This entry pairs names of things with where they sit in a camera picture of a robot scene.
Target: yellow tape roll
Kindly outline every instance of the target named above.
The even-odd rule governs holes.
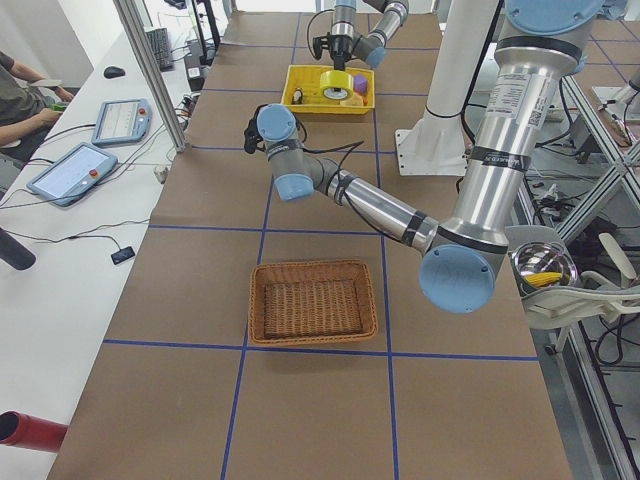
[[[353,77],[342,70],[328,70],[320,75],[320,91],[331,100],[344,100],[353,95]]]

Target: yellow object in bowl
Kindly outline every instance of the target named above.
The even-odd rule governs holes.
[[[562,278],[559,272],[542,272],[527,275],[524,279],[536,288],[548,287]]]

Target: robotic arm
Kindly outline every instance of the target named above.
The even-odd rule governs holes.
[[[353,80],[345,73],[346,63],[358,58],[376,68],[386,54],[387,42],[407,19],[407,0],[365,0],[383,14],[382,19],[365,37],[355,29],[356,0],[336,0],[331,32],[313,39],[313,56],[322,58],[328,50],[333,71],[326,72],[320,85],[327,98],[342,100],[353,92]]]
[[[257,133],[282,200],[318,190],[423,255],[419,281],[436,306],[485,305],[507,252],[509,212],[560,78],[576,70],[601,0],[507,0],[495,52],[500,65],[453,216],[442,223],[339,168],[305,154],[282,105],[262,108]]]

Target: aluminum frame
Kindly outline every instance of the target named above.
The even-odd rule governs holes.
[[[565,77],[563,81],[567,94],[578,107],[587,128],[611,165],[559,226],[558,234],[569,244],[591,223],[620,187],[624,188],[631,204],[640,211],[640,182],[630,168],[640,162],[640,142],[626,154],[623,153],[602,125],[576,80],[573,77]]]
[[[113,0],[113,3],[176,152],[184,152],[187,148],[184,132],[178,122],[169,92],[162,80],[162,74],[149,46],[135,1]]]

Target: brown table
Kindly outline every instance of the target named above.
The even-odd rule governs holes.
[[[440,311],[416,252],[321,195],[282,203],[265,157],[242,151],[286,67],[313,63],[309,19],[232,19],[225,39],[244,45],[220,49],[50,480],[571,478],[508,268],[486,308]],[[423,113],[439,44],[436,17],[412,16],[376,72],[375,111],[301,119],[309,148],[364,139],[345,168],[443,219],[455,178],[400,177],[393,140]],[[248,344],[256,263],[332,258],[370,267],[377,337]]]

